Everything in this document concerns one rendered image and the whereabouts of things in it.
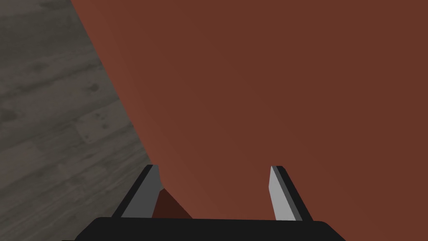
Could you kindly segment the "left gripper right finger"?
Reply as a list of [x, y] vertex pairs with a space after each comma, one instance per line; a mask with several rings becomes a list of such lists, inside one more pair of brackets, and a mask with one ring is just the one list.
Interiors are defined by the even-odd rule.
[[313, 221], [283, 166], [271, 166], [269, 194], [276, 220]]

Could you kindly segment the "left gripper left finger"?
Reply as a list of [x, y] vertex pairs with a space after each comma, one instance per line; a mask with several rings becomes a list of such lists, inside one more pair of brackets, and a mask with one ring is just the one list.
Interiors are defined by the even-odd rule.
[[113, 218], [151, 218], [161, 191], [159, 167], [147, 165], [112, 214]]

